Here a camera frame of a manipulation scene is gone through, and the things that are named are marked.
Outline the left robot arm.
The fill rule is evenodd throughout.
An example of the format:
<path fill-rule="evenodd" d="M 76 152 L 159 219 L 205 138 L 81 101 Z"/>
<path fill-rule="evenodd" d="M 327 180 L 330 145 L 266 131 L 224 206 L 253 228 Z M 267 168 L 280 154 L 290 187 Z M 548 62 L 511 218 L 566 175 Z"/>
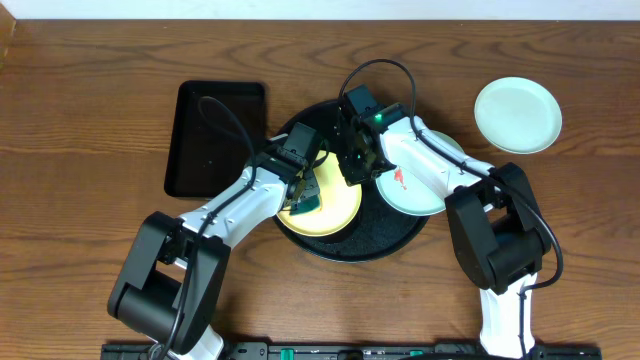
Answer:
<path fill-rule="evenodd" d="M 143 221 L 107 311 L 154 340 L 149 358 L 218 358 L 223 340 L 210 322 L 231 251 L 301 197 L 322 147 L 320 140 L 278 139 L 252 150 L 239 178 L 204 206 Z"/>

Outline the yellow plate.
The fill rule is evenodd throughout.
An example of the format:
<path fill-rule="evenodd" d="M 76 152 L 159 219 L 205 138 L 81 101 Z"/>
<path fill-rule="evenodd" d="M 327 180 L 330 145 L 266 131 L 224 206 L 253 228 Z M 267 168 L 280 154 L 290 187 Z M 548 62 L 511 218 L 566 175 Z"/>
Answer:
<path fill-rule="evenodd" d="M 286 228 L 310 237 L 324 237 L 343 230 L 358 213 L 362 188 L 348 186 L 339 169 L 334 153 L 321 150 L 317 156 L 322 164 L 313 169 L 320 188 L 321 207 L 297 216 L 291 216 L 289 208 L 277 214 Z"/>

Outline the black rectangular tray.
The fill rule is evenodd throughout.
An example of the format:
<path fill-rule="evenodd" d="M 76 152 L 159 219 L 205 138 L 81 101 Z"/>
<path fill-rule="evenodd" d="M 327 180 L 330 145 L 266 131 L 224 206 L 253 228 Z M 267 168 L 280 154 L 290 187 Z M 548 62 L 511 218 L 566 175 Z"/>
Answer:
<path fill-rule="evenodd" d="M 178 90 L 164 191 L 175 198 L 213 198 L 249 160 L 236 116 L 255 150 L 266 141 L 266 93 L 259 82 L 189 80 Z"/>

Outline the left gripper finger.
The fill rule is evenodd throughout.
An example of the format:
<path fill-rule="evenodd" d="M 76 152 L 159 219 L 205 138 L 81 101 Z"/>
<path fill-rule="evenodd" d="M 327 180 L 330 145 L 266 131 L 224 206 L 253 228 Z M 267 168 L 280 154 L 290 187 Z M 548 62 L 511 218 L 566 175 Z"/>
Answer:
<path fill-rule="evenodd" d="M 319 184 L 314 172 L 304 173 L 305 188 L 302 192 L 303 199 L 317 197 L 320 193 Z"/>
<path fill-rule="evenodd" d="M 290 184 L 285 194 L 284 208 L 295 209 L 305 191 L 305 185 Z"/>

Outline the round black tray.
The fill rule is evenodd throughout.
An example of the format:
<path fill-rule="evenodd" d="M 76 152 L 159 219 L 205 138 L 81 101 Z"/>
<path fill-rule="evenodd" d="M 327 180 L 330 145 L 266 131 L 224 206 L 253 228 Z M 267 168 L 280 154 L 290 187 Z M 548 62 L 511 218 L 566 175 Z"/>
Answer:
<path fill-rule="evenodd" d="M 345 228 L 326 237 L 301 235 L 278 217 L 273 221 L 294 244 L 324 259 L 356 263 L 393 254 L 409 243 L 429 218 L 401 213 L 387 204 L 373 182 L 362 186 L 362 201 Z"/>

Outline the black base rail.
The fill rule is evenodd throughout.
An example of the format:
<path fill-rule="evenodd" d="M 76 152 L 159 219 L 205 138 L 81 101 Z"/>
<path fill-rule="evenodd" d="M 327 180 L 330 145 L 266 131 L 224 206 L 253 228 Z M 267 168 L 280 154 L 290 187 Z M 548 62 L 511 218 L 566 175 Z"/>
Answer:
<path fill-rule="evenodd" d="M 393 360 L 393 359 L 490 359 L 479 344 L 440 343 L 431 346 L 311 346 L 269 345 L 244 342 L 226 345 L 221 360 Z M 532 360 L 601 360 L 596 347 L 536 345 Z"/>

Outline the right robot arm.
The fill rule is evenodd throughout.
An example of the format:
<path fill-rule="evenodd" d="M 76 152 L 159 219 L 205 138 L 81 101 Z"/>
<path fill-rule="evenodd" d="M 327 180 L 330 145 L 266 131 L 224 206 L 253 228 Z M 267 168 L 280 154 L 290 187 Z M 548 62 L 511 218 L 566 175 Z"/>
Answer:
<path fill-rule="evenodd" d="M 445 204 L 456 259 L 481 293 L 486 353 L 524 359 L 531 293 L 544 255 L 558 241 L 540 214 L 524 171 L 476 160 L 440 139 L 411 108 L 377 102 L 338 106 L 339 164 L 348 184 L 401 167 Z"/>

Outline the green yellow sponge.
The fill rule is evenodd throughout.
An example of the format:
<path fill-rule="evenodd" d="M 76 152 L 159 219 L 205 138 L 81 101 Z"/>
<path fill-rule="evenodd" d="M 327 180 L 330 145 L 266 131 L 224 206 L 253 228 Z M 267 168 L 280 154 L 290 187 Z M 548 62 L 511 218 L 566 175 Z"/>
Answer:
<path fill-rule="evenodd" d="M 289 213 L 291 216 L 303 215 L 312 212 L 320 207 L 320 197 L 318 195 L 313 195 L 306 199 L 301 199 L 299 202 L 293 204 L 289 210 Z"/>

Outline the light blue plate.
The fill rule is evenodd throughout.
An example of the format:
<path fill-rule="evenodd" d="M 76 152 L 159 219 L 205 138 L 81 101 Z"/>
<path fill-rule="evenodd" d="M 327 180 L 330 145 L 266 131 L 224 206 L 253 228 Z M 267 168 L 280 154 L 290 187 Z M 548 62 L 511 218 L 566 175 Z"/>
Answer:
<path fill-rule="evenodd" d="M 487 84 L 474 104 L 474 118 L 483 137 L 513 154 L 533 154 L 559 137 L 563 115 L 553 94 L 522 77 L 504 77 Z"/>
<path fill-rule="evenodd" d="M 386 131 L 381 136 L 385 155 L 395 168 L 376 179 L 382 198 L 395 210 L 412 216 L 431 216 L 445 209 L 444 199 L 451 193 L 450 176 L 456 167 L 417 139 L 409 129 Z"/>

